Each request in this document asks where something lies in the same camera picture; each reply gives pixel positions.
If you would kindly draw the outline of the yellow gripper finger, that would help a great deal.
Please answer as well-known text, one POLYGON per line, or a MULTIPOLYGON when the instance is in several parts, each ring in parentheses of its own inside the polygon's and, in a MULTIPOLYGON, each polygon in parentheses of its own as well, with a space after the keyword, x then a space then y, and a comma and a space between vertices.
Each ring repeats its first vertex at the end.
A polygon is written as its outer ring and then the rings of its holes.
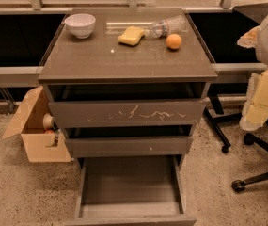
POLYGON ((245 131, 255 131, 267 120, 268 70, 261 74, 253 73, 249 79, 240 127, 245 131))
POLYGON ((238 39, 237 44, 244 48, 254 48, 257 44, 259 30, 259 26, 250 29, 238 39))

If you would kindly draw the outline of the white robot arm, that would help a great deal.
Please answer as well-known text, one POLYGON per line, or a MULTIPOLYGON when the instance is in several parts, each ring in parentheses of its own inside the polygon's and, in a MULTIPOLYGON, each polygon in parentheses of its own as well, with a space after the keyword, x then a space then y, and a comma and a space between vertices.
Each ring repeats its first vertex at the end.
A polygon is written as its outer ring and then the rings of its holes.
POLYGON ((243 130, 255 131, 268 120, 268 15, 260 25, 242 35, 237 44, 244 48, 254 48, 256 59, 267 65, 263 73, 251 75, 240 119, 243 130))

